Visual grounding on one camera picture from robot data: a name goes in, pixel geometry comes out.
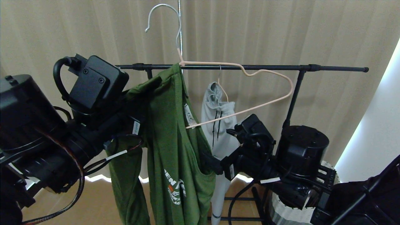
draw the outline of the white wall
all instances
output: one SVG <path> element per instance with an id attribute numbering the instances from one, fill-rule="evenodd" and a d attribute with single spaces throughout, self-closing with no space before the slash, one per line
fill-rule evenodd
<path id="1" fill-rule="evenodd" d="M 363 181 L 379 174 L 399 154 L 400 40 L 371 104 L 335 169 L 342 182 Z"/>

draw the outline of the printed logo on shirt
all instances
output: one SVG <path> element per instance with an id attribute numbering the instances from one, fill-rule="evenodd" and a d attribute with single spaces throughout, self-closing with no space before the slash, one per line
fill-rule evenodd
<path id="1" fill-rule="evenodd" d="M 178 182 L 176 182 L 170 174 L 167 172 L 167 170 L 164 170 L 165 177 L 168 179 L 168 182 L 170 183 L 168 185 L 168 192 L 170 193 L 170 197 L 172 202 L 175 205 L 180 205 L 180 190 L 182 189 L 183 196 L 186 197 L 186 190 L 185 190 L 185 185 L 183 180 L 179 179 Z"/>

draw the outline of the white cable tie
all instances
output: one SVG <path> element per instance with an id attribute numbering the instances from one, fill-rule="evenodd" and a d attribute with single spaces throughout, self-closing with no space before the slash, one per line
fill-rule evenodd
<path id="1" fill-rule="evenodd" d="M 275 177 L 275 178 L 266 179 L 266 180 L 260 180 L 260 183 L 265 184 L 265 183 L 272 183 L 272 182 L 277 182 L 277 181 L 280 181 L 280 177 Z"/>
<path id="2" fill-rule="evenodd" d="M 128 150 L 123 150 L 121 152 L 118 152 L 117 154 L 110 155 L 109 157 L 106 158 L 106 162 L 111 160 L 111 159 L 113 159 L 113 158 L 115 158 L 115 157 L 117 157 L 117 156 L 123 155 L 123 154 L 125 154 L 127 152 L 128 152 Z"/>

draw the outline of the robotic arm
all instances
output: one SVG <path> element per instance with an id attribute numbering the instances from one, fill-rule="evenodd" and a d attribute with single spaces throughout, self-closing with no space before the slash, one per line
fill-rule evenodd
<path id="1" fill-rule="evenodd" d="M 61 82 L 63 65 L 78 76 L 70 93 Z M 63 100 L 73 112 L 74 118 L 67 122 L 61 119 L 30 75 L 1 79 L 1 224 L 21 224 L 20 208 L 35 202 L 26 192 L 25 178 L 34 177 L 40 180 L 41 187 L 56 193 L 66 192 L 77 180 L 80 181 L 77 196 L 70 205 L 52 215 L 26 221 L 26 224 L 37 224 L 68 210 L 82 193 L 84 176 L 93 168 L 83 168 L 83 165 L 104 149 L 105 142 L 118 135 L 132 135 L 134 123 L 145 120 L 137 113 L 141 99 L 128 100 L 123 92 L 128 74 L 97 56 L 85 59 L 77 54 L 60 59 L 54 66 L 53 75 Z M 336 185 L 333 185 L 336 172 L 320 165 L 329 144 L 322 132 L 306 126 L 286 127 L 275 155 L 272 150 L 276 141 L 254 114 L 227 132 L 240 142 L 230 156 L 219 161 L 211 155 L 202 155 L 217 174 L 224 171 L 226 178 L 232 180 L 238 172 L 245 172 L 292 207 L 303 208 L 311 195 L 318 195 L 319 203 L 311 220 L 315 225 L 336 224 L 335 217 L 347 215 L 348 212 L 342 213 L 343 207 L 332 209 L 332 205 L 337 206 L 337 201 L 330 198 L 337 193 Z M 15 172 L 10 163 L 22 175 Z M 366 185 L 369 191 L 365 196 L 379 188 L 374 185 L 376 180 L 399 183 L 399 177 L 393 175 L 398 170 L 398 163 L 399 157 L 384 171 L 385 174 L 370 181 L 372 185 Z M 391 191 L 398 194 L 398 187 L 400 185 Z"/>

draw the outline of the curtain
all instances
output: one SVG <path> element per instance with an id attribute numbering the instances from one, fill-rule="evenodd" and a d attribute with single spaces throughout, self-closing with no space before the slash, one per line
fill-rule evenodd
<path id="1" fill-rule="evenodd" d="M 171 9 L 157 9 L 150 30 L 144 32 L 149 11 L 161 2 L 178 9 L 178 0 L 3 0 L 1 76 L 28 73 L 53 105 L 68 108 L 52 79 L 52 67 L 59 58 L 78 53 L 86 58 L 98 55 L 113 64 L 177 63 L 178 21 Z M 180 6 L 185 60 L 370 68 L 368 73 L 305 74 L 291 124 L 326 134 L 330 145 L 324 160 L 332 165 L 364 115 L 400 37 L 400 2 L 395 0 L 181 0 Z M 127 73 L 126 88 L 147 80 L 144 72 Z M 205 89 L 219 73 L 184 71 L 198 118 Z M 282 73 L 296 82 L 296 71 Z M 63 69 L 62 80 L 70 90 L 76 77 Z M 271 74 L 245 77 L 240 71 L 222 71 L 220 83 L 229 100 L 236 102 L 236 112 L 289 90 L 285 80 Z M 279 140 L 289 103 L 285 99 L 250 113 L 257 114 Z M 238 121 L 250 113 L 238 116 Z"/>

